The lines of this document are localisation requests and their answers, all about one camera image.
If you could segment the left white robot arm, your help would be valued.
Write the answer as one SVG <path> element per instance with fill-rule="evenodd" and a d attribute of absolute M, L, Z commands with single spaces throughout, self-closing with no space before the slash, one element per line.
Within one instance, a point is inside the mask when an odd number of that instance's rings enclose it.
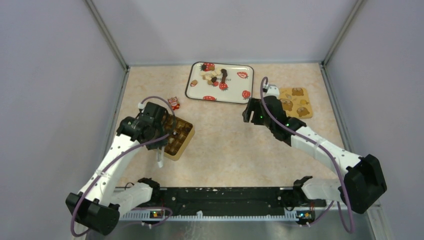
<path fill-rule="evenodd" d="M 138 104 L 137 117 L 124 118 L 116 131 L 108 152 L 88 182 L 78 193 L 70 193 L 66 206 L 71 213 L 70 231 L 79 238 L 90 231 L 109 235 L 120 217 L 141 204 L 154 207 L 160 193 L 152 183 L 137 182 L 128 190 L 116 193 L 115 188 L 125 169 L 141 147 L 158 150 L 156 161 L 164 164 L 165 146 L 170 131 L 165 122 L 176 120 L 175 112 L 166 101 L 165 106 L 145 98 Z"/>

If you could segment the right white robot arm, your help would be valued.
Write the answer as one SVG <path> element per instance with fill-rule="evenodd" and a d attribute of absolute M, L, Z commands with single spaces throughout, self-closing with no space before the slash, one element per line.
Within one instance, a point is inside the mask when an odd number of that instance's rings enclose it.
<path fill-rule="evenodd" d="M 301 150 L 337 175 L 336 180 L 306 176 L 293 186 L 293 200 L 307 206 L 312 200 L 342 202 L 354 213 L 365 213 L 386 191 L 380 161 L 372 154 L 360 156 L 318 135 L 305 122 L 286 115 L 277 98 L 278 88 L 266 84 L 260 98 L 245 96 L 245 123 L 267 127 L 274 138 Z"/>

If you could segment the metal tongs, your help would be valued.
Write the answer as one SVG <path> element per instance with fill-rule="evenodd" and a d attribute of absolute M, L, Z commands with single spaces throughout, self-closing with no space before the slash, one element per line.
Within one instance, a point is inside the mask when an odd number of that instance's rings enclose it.
<path fill-rule="evenodd" d="M 157 150 L 156 155 L 156 162 L 159 168 L 162 168 L 164 166 L 165 161 L 165 147 L 161 147 Z"/>

